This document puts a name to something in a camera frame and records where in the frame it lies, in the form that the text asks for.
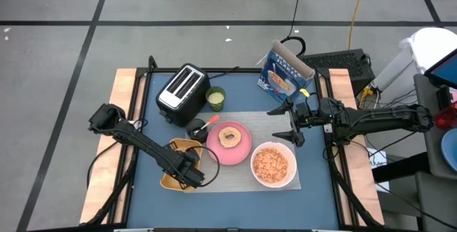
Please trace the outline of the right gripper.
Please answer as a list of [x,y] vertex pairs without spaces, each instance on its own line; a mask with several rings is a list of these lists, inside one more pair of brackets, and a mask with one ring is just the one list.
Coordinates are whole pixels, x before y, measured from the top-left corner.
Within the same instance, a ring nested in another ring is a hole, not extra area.
[[324,125],[324,119],[319,115],[318,111],[312,111],[307,103],[281,105],[267,114],[275,116],[283,115],[286,112],[289,112],[292,131],[277,132],[273,133],[272,136],[290,141],[295,147],[304,145],[305,138],[301,132],[302,128]]

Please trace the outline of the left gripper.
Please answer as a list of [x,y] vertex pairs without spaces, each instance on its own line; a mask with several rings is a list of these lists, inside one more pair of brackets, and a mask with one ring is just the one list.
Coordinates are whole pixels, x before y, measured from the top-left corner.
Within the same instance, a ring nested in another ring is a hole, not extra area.
[[197,167],[200,161],[198,148],[188,148],[185,151],[169,151],[167,173],[178,181],[182,189],[203,186],[204,173]]

